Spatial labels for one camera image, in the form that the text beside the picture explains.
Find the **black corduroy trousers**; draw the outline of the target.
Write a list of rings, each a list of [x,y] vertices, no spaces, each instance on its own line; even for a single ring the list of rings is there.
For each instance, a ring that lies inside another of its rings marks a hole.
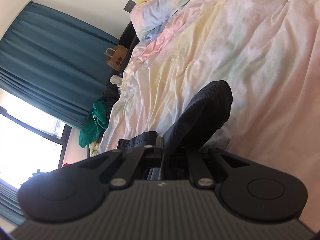
[[[197,92],[180,117],[162,135],[161,180],[189,179],[189,153],[197,153],[228,121],[233,102],[226,81],[212,81]]]

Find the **yellow knitted cloth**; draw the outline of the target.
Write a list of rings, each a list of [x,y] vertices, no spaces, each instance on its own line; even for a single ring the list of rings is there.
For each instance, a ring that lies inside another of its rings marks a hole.
[[[89,156],[90,157],[95,157],[98,155],[99,146],[100,146],[101,141],[102,141],[102,139],[98,139],[98,140],[92,142],[91,144],[89,144],[88,148],[89,148]]]

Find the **green clothing pile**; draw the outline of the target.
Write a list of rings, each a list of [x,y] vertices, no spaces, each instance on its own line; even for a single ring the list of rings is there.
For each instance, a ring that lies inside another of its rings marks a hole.
[[[92,105],[92,109],[87,117],[86,123],[80,129],[79,146],[85,148],[96,141],[101,133],[108,128],[108,111],[110,110],[104,97],[101,96]]]

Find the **brown paper bag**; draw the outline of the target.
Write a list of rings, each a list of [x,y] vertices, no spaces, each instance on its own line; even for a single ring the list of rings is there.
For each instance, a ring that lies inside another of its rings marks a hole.
[[[104,54],[107,56],[106,64],[116,71],[120,71],[128,49],[122,45],[117,45],[114,48],[107,48]]]

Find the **black framed window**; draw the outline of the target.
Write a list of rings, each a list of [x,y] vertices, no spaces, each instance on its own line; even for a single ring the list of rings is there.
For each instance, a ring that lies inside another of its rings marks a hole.
[[[1,179],[15,188],[62,166],[71,127],[1,90]]]

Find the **black bedside chair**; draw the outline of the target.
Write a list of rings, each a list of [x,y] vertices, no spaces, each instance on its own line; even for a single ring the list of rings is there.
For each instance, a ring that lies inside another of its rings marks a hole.
[[[121,80],[124,74],[124,70],[127,67],[127,65],[129,64],[129,60],[131,59],[131,55],[133,52],[133,49],[135,48],[135,46],[137,44],[139,44],[140,40],[138,39],[137,35],[136,35],[136,31],[133,27],[132,22],[130,22],[128,24],[128,26],[125,28],[124,32],[122,33],[120,39],[119,39],[119,44],[118,45],[122,45],[125,48],[128,49],[127,55],[125,56],[125,59],[123,61],[123,64],[121,66],[120,71],[116,71],[114,69],[112,69],[112,72],[110,74],[110,78],[114,78],[116,80]]]

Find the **right teal curtain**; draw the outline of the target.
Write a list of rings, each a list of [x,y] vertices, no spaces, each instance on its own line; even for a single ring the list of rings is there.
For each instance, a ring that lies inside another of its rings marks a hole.
[[[114,36],[63,12],[28,3],[1,39],[1,88],[81,128],[108,83]]]

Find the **teal curtain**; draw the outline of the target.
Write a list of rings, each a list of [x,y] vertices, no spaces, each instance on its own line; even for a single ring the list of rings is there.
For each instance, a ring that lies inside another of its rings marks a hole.
[[[18,204],[18,189],[1,179],[0,182],[0,212],[1,217],[14,226],[25,222],[25,217]]]
[[[1,88],[81,128],[108,83],[114,36],[63,12],[28,3],[1,39]]]

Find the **left teal curtain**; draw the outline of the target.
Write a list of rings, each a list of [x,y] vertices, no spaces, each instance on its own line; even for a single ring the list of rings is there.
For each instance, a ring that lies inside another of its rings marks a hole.
[[[0,182],[0,212],[1,217],[14,226],[25,222],[25,217],[18,204],[18,189],[1,179]]]

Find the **pastel tie-dye bed sheet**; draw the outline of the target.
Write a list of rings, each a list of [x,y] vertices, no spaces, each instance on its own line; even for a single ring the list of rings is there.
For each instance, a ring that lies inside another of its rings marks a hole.
[[[208,145],[299,178],[301,219],[318,231],[319,0],[190,0],[134,49],[99,152],[163,134],[215,80],[233,103]]]

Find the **pastel pillow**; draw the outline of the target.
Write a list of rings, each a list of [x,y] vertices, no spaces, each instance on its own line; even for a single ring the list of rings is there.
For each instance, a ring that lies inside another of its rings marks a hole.
[[[148,0],[135,5],[130,20],[140,41],[155,38],[163,25],[190,0]]]

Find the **grey wall switch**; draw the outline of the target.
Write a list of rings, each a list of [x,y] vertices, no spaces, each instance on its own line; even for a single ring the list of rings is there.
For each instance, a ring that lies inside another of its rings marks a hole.
[[[128,0],[128,2],[126,3],[124,10],[126,12],[131,12],[133,10],[133,8],[135,7],[136,2],[134,2],[133,0]]]

